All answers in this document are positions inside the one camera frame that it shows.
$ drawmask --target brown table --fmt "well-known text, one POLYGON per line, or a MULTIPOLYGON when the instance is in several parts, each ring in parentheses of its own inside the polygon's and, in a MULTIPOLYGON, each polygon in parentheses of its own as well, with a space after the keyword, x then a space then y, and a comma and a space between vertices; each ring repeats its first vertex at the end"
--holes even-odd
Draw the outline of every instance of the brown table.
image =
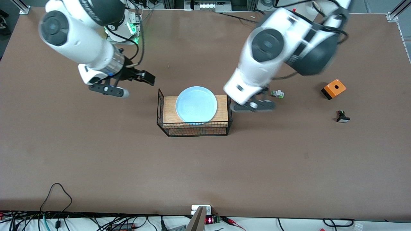
MULTIPOLYGON (((410 218, 411 65, 384 15, 352 15, 323 74, 272 82, 285 92, 276 111, 234 114, 228 136, 169 138, 155 124, 157 89, 223 94, 254 25, 154 12, 141 69, 156 85, 122 82, 131 95, 118 99, 87 90, 77 64, 40 40, 43 13, 20 17, 0 62, 0 209, 38 210, 60 182, 71 211, 182 215, 211 204, 227 216, 410 218), (320 90, 337 78, 347 90, 328 101, 320 90), (335 122, 338 110, 351 121, 335 122)), ((67 202, 56 188, 45 209, 67 202)))

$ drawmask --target orange block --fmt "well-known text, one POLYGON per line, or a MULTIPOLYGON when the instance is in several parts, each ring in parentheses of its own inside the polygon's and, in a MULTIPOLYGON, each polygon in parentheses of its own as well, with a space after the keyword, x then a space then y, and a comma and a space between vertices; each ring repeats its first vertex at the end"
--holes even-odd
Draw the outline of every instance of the orange block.
POLYGON ((327 97, 328 100, 336 97, 341 92, 345 91, 347 88, 344 84, 341 83, 340 80, 336 79, 333 82, 329 83, 325 86, 321 92, 327 97))

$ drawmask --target plate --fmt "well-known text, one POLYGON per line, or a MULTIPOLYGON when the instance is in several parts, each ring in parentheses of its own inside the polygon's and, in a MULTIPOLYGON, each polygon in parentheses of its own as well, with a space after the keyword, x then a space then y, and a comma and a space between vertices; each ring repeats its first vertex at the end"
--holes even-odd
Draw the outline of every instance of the plate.
POLYGON ((184 122, 208 122, 217 112, 217 99, 207 88, 190 87, 178 95, 175 110, 184 122))

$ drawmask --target white robotic arm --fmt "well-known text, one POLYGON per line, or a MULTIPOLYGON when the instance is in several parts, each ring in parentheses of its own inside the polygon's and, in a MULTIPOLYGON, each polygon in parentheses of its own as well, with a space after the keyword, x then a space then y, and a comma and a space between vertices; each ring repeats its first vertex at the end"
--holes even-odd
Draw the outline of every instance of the white robotic arm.
POLYGON ((124 10, 119 0, 50 0, 39 24, 40 37, 52 49, 79 63, 80 75, 90 90, 125 98, 129 93, 117 86, 120 80, 154 85, 155 77, 126 68, 131 60, 96 32, 104 25, 124 20, 124 10), (110 79, 116 80, 114 85, 110 85, 110 79))
POLYGON ((274 103, 256 100, 285 62, 301 75, 322 72, 331 62, 348 18, 351 0, 339 0, 323 23, 279 8, 252 31, 241 51, 239 64, 224 91, 236 104, 234 111, 270 111, 274 103))

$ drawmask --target wire basket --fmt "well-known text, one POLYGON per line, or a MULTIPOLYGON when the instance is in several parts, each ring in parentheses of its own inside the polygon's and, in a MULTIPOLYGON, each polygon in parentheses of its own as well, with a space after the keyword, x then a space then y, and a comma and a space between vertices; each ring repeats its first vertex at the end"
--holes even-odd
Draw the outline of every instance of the wire basket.
POLYGON ((164 122, 165 115, 175 113, 175 103, 170 107, 164 107, 166 98, 160 89, 158 89, 158 103, 157 103, 157 125, 169 137, 181 136, 226 136, 229 134, 231 124, 233 122, 231 113, 231 101, 227 95, 217 95, 220 100, 217 100, 217 113, 225 120, 213 121, 216 116, 209 122, 164 122))

